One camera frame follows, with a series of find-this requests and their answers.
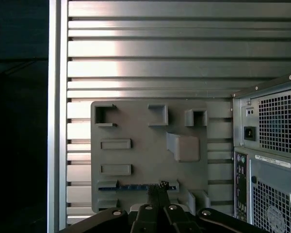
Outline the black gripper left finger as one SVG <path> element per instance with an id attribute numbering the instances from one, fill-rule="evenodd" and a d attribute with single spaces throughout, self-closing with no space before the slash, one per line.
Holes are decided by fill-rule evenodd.
<path id="1" fill-rule="evenodd" d="M 71 225 L 61 233 L 155 233 L 159 213 L 159 185 L 148 188 L 148 202 L 137 212 L 109 208 Z"/>

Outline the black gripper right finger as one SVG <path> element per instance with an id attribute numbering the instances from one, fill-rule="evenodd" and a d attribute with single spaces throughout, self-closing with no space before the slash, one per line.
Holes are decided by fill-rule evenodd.
<path id="1" fill-rule="evenodd" d="M 259 227 L 226 215 L 211 208 L 202 208 L 196 215 L 172 204 L 167 191 L 169 182 L 160 182 L 160 204 L 170 227 L 175 233 L 265 233 Z"/>

